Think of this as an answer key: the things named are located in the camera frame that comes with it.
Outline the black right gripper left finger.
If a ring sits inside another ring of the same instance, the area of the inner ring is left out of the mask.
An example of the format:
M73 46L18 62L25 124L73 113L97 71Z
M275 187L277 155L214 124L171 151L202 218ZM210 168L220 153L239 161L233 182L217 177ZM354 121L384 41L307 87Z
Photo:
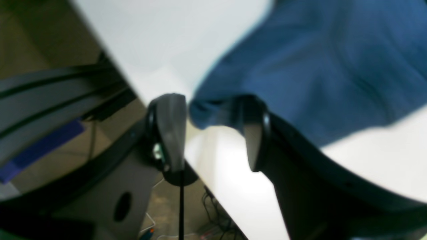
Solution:
M185 96L154 99L145 118L72 173L1 203L1 234L23 240L136 240L158 173L185 168Z

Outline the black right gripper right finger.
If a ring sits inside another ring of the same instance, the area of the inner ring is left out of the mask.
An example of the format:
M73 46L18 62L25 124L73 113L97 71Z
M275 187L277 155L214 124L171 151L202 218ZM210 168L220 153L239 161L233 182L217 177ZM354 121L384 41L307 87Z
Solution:
M239 98L250 169L273 184L291 240L420 240L426 204L324 155L258 97Z

